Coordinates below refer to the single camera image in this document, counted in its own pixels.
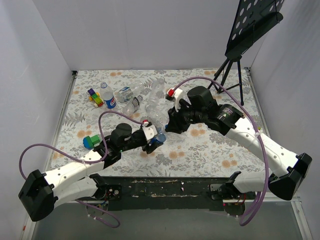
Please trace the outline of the Pocari Sweat plastic bottle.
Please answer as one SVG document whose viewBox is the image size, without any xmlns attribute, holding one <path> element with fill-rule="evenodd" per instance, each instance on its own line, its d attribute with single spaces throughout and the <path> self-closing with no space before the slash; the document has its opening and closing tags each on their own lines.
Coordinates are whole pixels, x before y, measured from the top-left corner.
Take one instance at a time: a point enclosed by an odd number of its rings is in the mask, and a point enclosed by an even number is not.
<svg viewBox="0 0 320 240">
<path fill-rule="evenodd" d="M 162 131 L 161 127 L 156 127 L 157 135 L 155 136 L 155 140 L 159 143 L 164 143 L 167 140 L 165 133 Z"/>
</svg>

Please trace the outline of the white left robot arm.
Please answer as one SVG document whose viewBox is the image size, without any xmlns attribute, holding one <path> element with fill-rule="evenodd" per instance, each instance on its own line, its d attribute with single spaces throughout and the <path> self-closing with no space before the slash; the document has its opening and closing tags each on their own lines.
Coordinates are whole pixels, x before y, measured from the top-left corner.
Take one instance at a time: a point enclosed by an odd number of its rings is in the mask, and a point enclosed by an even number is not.
<svg viewBox="0 0 320 240">
<path fill-rule="evenodd" d="M 127 123 L 120 123 L 104 140 L 79 161 L 40 172 L 32 171 L 25 179 L 18 198 L 32 221 L 47 217 L 54 208 L 84 197 L 105 198 L 109 184 L 98 172 L 121 159 L 122 152 L 141 148 L 150 154 L 166 141 L 161 128 L 152 124 L 132 131 Z"/>
</svg>

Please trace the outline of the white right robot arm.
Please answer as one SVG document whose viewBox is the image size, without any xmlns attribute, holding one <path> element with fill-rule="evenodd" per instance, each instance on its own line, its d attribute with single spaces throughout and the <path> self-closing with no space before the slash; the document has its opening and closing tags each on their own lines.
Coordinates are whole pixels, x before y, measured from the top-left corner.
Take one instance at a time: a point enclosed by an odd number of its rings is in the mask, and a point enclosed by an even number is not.
<svg viewBox="0 0 320 240">
<path fill-rule="evenodd" d="M 181 89 L 170 89 L 166 99 L 173 102 L 168 110 L 169 122 L 166 132 L 181 134 L 191 124 L 205 124 L 213 131 L 236 141 L 252 154 L 263 160 L 264 146 L 268 160 L 268 173 L 264 171 L 245 173 L 237 171 L 222 185 L 213 188 L 216 199 L 237 199 L 249 192 L 261 192 L 264 187 L 282 200 L 289 201 L 305 179 L 312 158 L 285 149 L 267 135 L 255 132 L 244 114 L 230 104 L 217 104 L 209 89 L 204 86 L 192 88 L 184 100 Z"/>
</svg>

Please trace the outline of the clear bottle black label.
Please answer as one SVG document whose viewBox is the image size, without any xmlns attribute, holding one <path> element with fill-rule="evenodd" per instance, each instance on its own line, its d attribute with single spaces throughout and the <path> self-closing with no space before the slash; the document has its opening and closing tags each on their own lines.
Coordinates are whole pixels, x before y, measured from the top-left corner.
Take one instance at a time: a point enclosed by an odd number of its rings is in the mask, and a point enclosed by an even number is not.
<svg viewBox="0 0 320 240">
<path fill-rule="evenodd" d="M 137 95 L 123 108 L 122 113 L 128 117 L 131 117 L 139 108 L 143 100 L 143 96 Z"/>
</svg>

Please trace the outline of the tall clear plastic bottle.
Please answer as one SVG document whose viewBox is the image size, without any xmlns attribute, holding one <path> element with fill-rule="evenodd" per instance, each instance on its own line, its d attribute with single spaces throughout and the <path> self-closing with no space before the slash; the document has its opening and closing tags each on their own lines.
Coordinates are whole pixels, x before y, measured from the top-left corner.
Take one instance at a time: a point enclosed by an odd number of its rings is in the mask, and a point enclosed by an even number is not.
<svg viewBox="0 0 320 240">
<path fill-rule="evenodd" d="M 147 112 L 155 109 L 158 106 L 161 96 L 164 94 L 165 82 L 166 81 L 163 77 L 157 78 L 153 81 L 151 85 L 151 91 L 145 105 L 145 110 Z"/>
</svg>

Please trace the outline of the small labelled clear bottle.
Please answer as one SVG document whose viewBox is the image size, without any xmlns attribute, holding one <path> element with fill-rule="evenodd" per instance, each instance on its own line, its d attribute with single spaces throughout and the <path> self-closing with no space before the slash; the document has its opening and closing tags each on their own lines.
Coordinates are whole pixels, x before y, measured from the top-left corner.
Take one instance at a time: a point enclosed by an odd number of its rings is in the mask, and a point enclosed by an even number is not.
<svg viewBox="0 0 320 240">
<path fill-rule="evenodd" d="M 144 89 L 144 83 L 137 80 L 116 91 L 114 97 L 119 103 L 124 103 L 138 96 Z"/>
</svg>

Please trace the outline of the Pepsi plastic bottle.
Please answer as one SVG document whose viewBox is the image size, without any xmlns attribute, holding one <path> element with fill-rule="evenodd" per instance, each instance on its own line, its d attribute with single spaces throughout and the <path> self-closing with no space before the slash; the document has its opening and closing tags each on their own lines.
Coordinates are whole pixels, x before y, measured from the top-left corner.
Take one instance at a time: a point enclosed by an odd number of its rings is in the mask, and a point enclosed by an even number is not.
<svg viewBox="0 0 320 240">
<path fill-rule="evenodd" d="M 108 109 L 114 109 L 117 105 L 112 88 L 106 83 L 100 83 L 100 95 Z"/>
</svg>

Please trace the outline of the blue green toy block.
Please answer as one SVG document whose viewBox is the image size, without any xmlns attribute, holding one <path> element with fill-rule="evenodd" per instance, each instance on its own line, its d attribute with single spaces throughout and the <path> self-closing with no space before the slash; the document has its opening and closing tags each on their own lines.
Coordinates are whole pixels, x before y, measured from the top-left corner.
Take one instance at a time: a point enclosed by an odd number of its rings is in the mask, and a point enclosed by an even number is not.
<svg viewBox="0 0 320 240">
<path fill-rule="evenodd" d="M 92 150 L 94 147 L 98 146 L 101 143 L 101 139 L 98 134 L 93 136 L 86 136 L 83 138 L 83 146 L 88 149 Z"/>
</svg>

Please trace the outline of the colourful toy block car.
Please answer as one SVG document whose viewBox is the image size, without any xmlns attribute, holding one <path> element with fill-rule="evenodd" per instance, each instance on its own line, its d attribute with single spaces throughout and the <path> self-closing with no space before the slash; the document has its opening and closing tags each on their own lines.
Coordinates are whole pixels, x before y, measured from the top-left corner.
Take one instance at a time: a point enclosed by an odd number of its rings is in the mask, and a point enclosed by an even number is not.
<svg viewBox="0 0 320 240">
<path fill-rule="evenodd" d="M 90 88 L 87 92 L 89 94 L 89 101 L 92 102 L 96 108 L 103 106 L 104 102 L 98 92 L 95 92 L 92 88 Z"/>
</svg>

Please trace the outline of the black music stand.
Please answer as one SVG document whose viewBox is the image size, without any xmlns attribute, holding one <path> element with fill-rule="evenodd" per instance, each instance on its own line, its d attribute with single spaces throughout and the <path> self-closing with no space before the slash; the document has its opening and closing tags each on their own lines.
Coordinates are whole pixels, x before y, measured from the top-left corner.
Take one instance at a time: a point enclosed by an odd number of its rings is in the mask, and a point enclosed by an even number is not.
<svg viewBox="0 0 320 240">
<path fill-rule="evenodd" d="M 284 19 L 280 13 L 283 4 L 283 0 L 240 0 L 238 3 L 224 54 L 226 60 L 214 74 L 214 80 L 222 76 L 220 84 L 223 86 L 233 63 L 236 63 L 238 83 L 229 87 L 228 90 L 239 87 L 242 106 L 244 105 L 241 77 L 242 55 Z"/>
</svg>

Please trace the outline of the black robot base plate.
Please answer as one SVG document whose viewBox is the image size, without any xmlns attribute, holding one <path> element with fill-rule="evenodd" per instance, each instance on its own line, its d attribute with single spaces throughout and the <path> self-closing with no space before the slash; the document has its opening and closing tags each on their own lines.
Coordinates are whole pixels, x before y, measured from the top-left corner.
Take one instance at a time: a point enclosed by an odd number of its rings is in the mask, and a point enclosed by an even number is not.
<svg viewBox="0 0 320 240">
<path fill-rule="evenodd" d="M 86 201 L 106 201 L 108 210 L 186 210 L 206 209 L 224 211 L 225 204 L 235 203 L 241 212 L 244 200 L 253 200 L 254 192 L 237 195 L 234 199 L 219 196 L 217 188 L 228 181 L 226 177 L 123 177 L 100 176 L 98 182 L 105 190 L 101 197 L 85 197 Z"/>
</svg>

